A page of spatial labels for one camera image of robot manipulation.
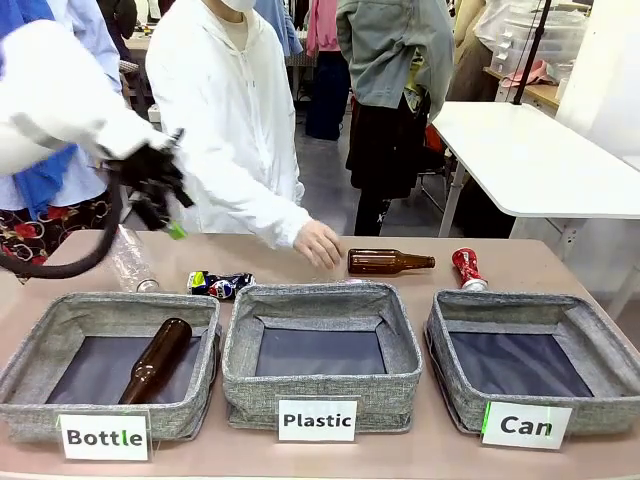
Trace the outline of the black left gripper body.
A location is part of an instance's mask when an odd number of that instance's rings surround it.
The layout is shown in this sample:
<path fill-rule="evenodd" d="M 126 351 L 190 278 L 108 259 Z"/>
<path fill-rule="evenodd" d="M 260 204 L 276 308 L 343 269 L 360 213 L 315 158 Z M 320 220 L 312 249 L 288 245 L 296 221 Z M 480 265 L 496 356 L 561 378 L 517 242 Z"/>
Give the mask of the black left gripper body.
<path fill-rule="evenodd" d="M 144 144 L 124 159 L 111 160 L 110 168 L 118 171 L 123 183 L 136 191 L 151 192 L 152 187 L 158 187 L 162 193 L 172 194 L 168 176 L 180 171 L 174 164 L 173 146 L 150 144 Z"/>

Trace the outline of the person's left hand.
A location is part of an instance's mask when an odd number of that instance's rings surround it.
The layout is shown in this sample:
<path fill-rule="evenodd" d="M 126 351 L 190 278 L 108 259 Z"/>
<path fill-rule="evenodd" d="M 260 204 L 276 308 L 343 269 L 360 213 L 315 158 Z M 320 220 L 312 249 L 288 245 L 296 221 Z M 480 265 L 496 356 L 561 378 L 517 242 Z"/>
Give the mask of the person's left hand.
<path fill-rule="evenodd" d="M 310 220 L 298 232 L 293 248 L 315 267 L 334 269 L 344 252 L 338 235 L 326 224 Z"/>

